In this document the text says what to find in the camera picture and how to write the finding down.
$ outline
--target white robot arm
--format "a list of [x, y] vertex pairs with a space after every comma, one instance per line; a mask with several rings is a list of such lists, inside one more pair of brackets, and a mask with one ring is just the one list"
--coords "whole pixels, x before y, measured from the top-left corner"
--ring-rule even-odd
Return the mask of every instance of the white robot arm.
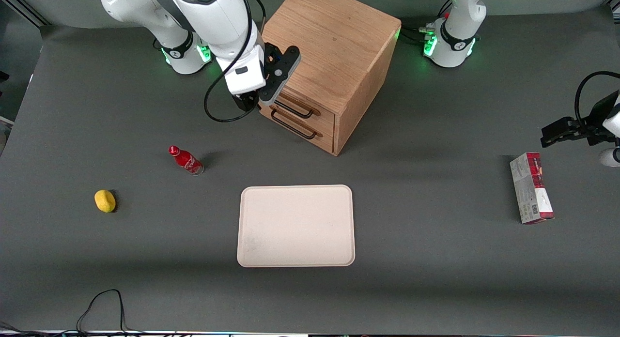
[[179, 74], [194, 74], [210, 59], [200, 37], [177, 25], [157, 0], [101, 0], [106, 12], [121, 22], [146, 27], [162, 45], [166, 61]]
[[439, 17], [421, 32], [429, 33], [424, 55], [442, 67], [456, 67], [471, 55], [476, 32], [487, 17], [482, 0], [451, 0], [448, 19]]
[[597, 75], [620, 78], [620, 74], [599, 71], [588, 75], [578, 86], [575, 95], [575, 118], [563, 117], [542, 128], [541, 145], [549, 147], [561, 141], [586, 138], [590, 146], [603, 142], [615, 143], [616, 147], [603, 150], [599, 156], [607, 167], [620, 167], [620, 90], [598, 101], [587, 117], [581, 117], [579, 103], [583, 86]]
[[[260, 89], [266, 85], [261, 63], [265, 45], [259, 30], [248, 14], [243, 0], [173, 0], [196, 32], [209, 45], [219, 66], [225, 70], [241, 53], [234, 70], [225, 75], [233, 95]], [[248, 45], [241, 50], [248, 36]]]
[[299, 49], [290, 46], [282, 54], [264, 43], [248, 0], [172, 1], [209, 45], [237, 105], [250, 110], [258, 97], [263, 105], [271, 105], [301, 61]]
[[607, 167], [620, 168], [620, 98], [616, 98], [616, 105], [603, 121], [603, 127], [616, 136], [616, 147], [602, 151], [599, 160]]

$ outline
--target wooden cabinet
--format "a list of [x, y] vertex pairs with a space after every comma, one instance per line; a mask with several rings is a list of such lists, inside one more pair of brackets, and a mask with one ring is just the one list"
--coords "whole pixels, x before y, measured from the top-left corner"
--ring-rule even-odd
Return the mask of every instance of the wooden cabinet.
[[282, 51], [298, 46], [302, 59], [261, 114], [338, 155], [383, 86], [400, 28], [355, 0], [286, 0], [263, 39]]

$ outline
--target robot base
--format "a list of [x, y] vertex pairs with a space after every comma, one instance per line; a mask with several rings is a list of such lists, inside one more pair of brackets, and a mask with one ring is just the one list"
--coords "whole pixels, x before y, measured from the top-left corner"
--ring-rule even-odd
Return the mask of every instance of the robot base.
[[445, 18], [437, 19], [434, 22], [430, 22], [426, 25], [427, 30], [437, 31], [428, 35], [430, 39], [427, 40], [424, 45], [424, 56], [431, 59], [437, 65], [446, 68], [453, 68], [460, 66], [469, 55], [471, 55], [472, 48], [476, 43], [476, 39], [472, 41], [468, 46], [464, 46], [463, 50], [454, 51], [450, 44], [441, 37], [440, 30], [441, 24], [446, 21]]
[[166, 52], [164, 52], [164, 55], [166, 56], [166, 61], [178, 74], [195, 74], [210, 61], [204, 59], [203, 55], [200, 55], [199, 48], [201, 47], [201, 45], [199, 42], [200, 37], [198, 37], [198, 35], [193, 32], [192, 46], [189, 48], [188, 51], [185, 52], [181, 59], [175, 59], [171, 55], [166, 55]]

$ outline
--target red and white box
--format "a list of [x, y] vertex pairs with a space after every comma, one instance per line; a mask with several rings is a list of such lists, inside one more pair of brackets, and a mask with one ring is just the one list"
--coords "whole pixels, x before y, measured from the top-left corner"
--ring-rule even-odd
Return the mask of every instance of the red and white box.
[[540, 153], [525, 153], [510, 162], [522, 224], [533, 225], [554, 218], [542, 169]]

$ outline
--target red bottle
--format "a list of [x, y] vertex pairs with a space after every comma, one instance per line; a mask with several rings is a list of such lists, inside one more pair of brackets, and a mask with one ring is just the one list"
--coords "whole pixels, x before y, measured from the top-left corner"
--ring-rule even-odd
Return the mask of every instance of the red bottle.
[[174, 160], [177, 161], [180, 167], [186, 169], [190, 174], [198, 176], [204, 171], [202, 163], [196, 159], [192, 154], [186, 150], [180, 150], [177, 146], [170, 146], [168, 152], [172, 154]]

